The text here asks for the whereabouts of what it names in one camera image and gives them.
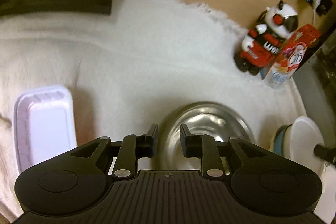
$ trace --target white plug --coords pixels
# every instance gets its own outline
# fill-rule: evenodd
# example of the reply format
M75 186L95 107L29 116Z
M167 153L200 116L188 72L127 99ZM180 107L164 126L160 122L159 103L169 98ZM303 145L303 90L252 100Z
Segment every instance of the white plug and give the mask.
M316 8L321 4L321 0L311 0L313 6L313 25L315 23Z

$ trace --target white plastic container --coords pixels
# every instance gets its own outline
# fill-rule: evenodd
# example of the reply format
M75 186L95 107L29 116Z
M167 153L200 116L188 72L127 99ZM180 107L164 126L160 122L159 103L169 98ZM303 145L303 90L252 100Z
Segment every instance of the white plastic container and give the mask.
M12 124L20 173L77 147L72 96L63 86L21 94L14 105Z

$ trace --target panda ear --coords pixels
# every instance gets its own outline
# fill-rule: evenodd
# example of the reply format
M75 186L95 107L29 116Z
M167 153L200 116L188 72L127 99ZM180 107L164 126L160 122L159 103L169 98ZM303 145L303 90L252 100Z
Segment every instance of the panda ear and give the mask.
M282 10L283 7L284 7L284 2L282 0L280 0L279 3L278 3L278 9Z

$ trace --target white lid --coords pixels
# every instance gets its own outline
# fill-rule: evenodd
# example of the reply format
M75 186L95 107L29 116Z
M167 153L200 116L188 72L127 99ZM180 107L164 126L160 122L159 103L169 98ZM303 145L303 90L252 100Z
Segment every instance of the white lid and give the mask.
M314 155L317 144L324 144L321 132L316 123L305 116L298 117L288 128L283 142L283 155L321 177L324 161Z
M47 86L20 95L13 135L20 173L77 147L70 92L63 86Z

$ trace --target toy figurine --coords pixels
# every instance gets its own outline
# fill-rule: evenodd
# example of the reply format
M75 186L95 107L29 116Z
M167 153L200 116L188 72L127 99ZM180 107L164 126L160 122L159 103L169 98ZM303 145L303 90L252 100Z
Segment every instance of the toy figurine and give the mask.
M241 43L242 51L235 54L237 67L257 75L261 68L274 60L283 42L297 27L298 14L289 4L280 0L276 7L267 7Z

